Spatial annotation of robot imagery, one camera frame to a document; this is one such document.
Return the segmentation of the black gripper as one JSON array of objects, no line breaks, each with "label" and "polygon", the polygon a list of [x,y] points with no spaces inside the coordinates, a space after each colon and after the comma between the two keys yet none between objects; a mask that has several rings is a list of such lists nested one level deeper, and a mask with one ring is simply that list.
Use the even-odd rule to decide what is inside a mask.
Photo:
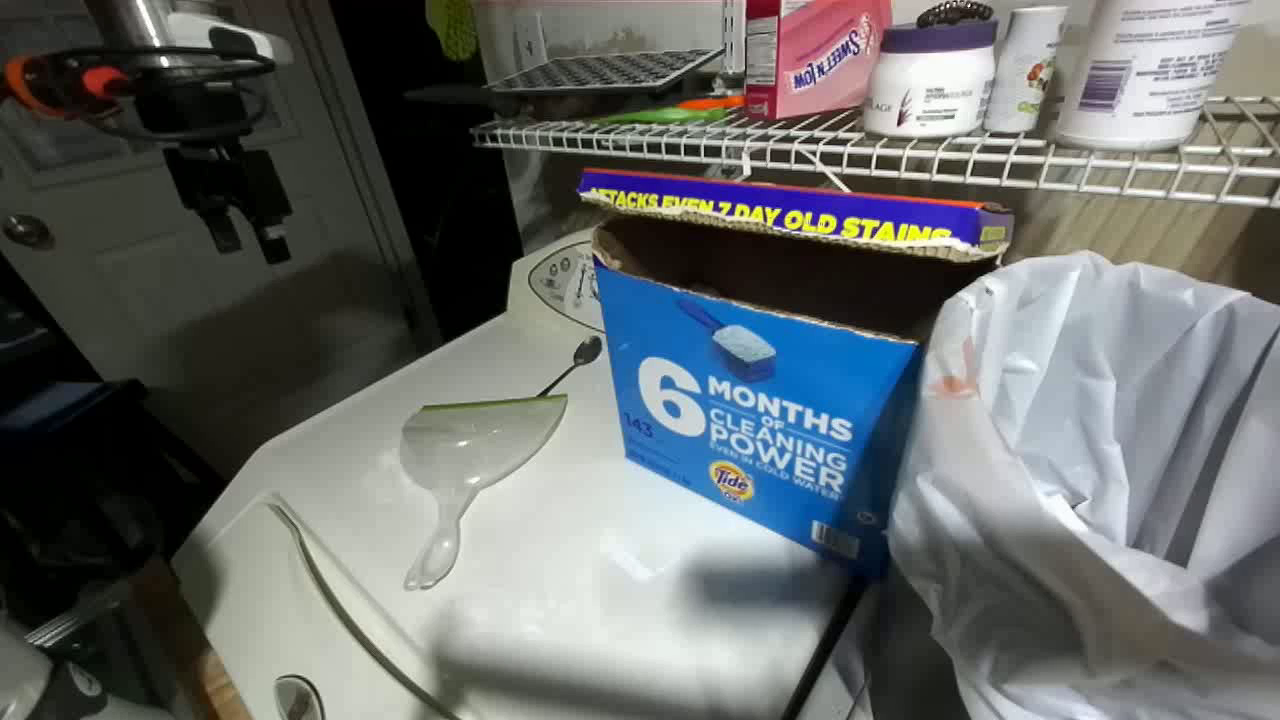
[{"label": "black gripper", "polygon": [[247,135],[263,120],[263,99],[247,85],[186,85],[135,99],[143,133],[163,147],[180,203],[190,208],[217,252],[240,252],[245,242],[233,211],[257,228],[268,264],[285,264],[288,203],[268,151],[250,151]]}]

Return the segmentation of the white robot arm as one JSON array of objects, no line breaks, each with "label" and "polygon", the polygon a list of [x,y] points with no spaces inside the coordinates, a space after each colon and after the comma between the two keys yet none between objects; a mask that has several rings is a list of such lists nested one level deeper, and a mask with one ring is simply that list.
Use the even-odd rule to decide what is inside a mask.
[{"label": "white robot arm", "polygon": [[130,77],[139,142],[155,146],[176,195],[220,252],[247,226],[260,257],[285,264],[288,191],[263,147],[247,147],[268,99],[257,82],[292,61],[285,36],[227,19],[198,0],[85,0],[105,58]]}]

